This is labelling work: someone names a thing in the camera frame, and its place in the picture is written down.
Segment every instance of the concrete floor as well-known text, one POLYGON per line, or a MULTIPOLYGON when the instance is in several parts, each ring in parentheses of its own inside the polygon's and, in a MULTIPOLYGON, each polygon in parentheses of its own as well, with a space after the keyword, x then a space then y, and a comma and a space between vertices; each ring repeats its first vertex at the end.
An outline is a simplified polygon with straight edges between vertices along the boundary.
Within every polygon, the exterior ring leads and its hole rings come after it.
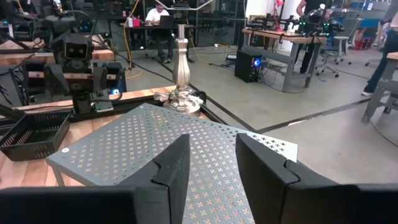
MULTIPOLYGON (((210 47, 198 50, 206 62, 225 63, 224 51, 233 48, 210 47)), ((136 52, 133 57, 140 57, 136 52)), ((275 91, 263 83, 244 83, 231 70, 210 66, 196 55, 190 56, 192 84, 207 93, 220 105, 259 130, 293 119, 364 100, 360 95, 367 79, 377 64, 365 67, 368 59, 381 57, 375 50, 350 51, 339 65, 340 73, 335 78, 330 72, 314 77, 310 87, 302 93, 289 94, 275 91)), ((169 79, 172 74, 151 59, 136 59, 136 63, 169 79)), ((271 84, 275 73, 266 75, 271 84)), ((283 77, 276 75, 274 88, 281 89, 283 77)), ((167 80, 147 71, 128 79, 128 90, 142 90, 171 85, 167 80)), ((303 82, 294 83, 291 92, 303 90, 303 82)), ((233 118, 209 103, 209 107, 230 125, 243 128, 233 118)), ((348 110, 310 119, 284 128, 264 133, 275 138, 298 144, 298 159, 314 171, 339 183, 387 183, 398 182, 394 175, 398 169, 398 148, 386 141, 371 124, 361 122, 366 103, 352 106, 348 110)), ((398 112, 382 115, 377 111, 372 119, 375 127, 392 142, 398 144, 398 112)))

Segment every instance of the laptop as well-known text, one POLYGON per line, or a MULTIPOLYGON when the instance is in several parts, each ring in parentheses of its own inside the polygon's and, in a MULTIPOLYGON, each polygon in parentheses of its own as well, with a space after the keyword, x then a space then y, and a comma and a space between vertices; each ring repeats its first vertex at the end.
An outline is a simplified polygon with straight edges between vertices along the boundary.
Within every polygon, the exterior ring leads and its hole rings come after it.
POLYGON ((174 16, 160 16, 159 27, 170 28, 174 24, 174 16))

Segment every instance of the blue light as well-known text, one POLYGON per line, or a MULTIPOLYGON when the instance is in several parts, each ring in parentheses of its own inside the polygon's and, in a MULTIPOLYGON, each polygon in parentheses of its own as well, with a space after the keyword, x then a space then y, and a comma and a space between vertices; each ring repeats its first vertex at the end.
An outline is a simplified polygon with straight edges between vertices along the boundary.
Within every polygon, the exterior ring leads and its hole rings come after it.
POLYGON ((118 89, 111 90, 111 95, 119 95, 120 91, 118 89))
POLYGON ((258 67, 258 66, 260 66, 261 65, 261 58, 256 58, 256 59, 254 59, 254 66, 255 67, 258 67))

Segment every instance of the white wall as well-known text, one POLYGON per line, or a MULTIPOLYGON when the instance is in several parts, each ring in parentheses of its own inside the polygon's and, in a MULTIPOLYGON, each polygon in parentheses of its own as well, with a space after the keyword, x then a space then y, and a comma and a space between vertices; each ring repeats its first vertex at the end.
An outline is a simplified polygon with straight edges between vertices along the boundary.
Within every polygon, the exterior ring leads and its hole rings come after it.
POLYGON ((269 8, 272 9, 274 0, 246 0, 248 2, 246 6, 246 17, 249 18, 251 15, 266 15, 269 8))

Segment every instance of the jeans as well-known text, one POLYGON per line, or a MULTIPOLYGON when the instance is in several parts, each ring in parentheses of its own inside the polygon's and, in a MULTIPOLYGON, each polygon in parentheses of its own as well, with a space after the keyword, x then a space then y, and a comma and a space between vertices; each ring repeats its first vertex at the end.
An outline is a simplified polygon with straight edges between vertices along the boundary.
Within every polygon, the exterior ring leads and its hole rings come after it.
POLYGON ((153 30, 152 37, 155 40, 156 48, 157 48, 157 56, 160 59, 164 59, 164 52, 162 46, 162 40, 167 40, 167 47, 169 52, 167 54, 168 58, 173 58, 173 36, 169 30, 153 30))
MULTIPOLYGON (((294 64, 296 64, 297 58, 299 57, 299 53, 303 48, 303 46, 304 46, 303 44, 298 45, 297 55, 294 64)), ((305 51, 305 55, 303 58, 303 63, 301 64, 300 73, 305 73, 307 71, 308 66, 310 65, 311 62, 312 53, 314 49, 315 49, 315 44, 308 44, 307 51, 305 51)))
POLYGON ((377 83, 386 69, 387 54, 392 52, 398 52, 398 32, 388 33, 386 43, 384 44, 383 57, 381 58, 379 66, 377 66, 377 69, 374 71, 371 79, 368 81, 368 85, 363 91, 367 93, 374 92, 377 87, 377 83))

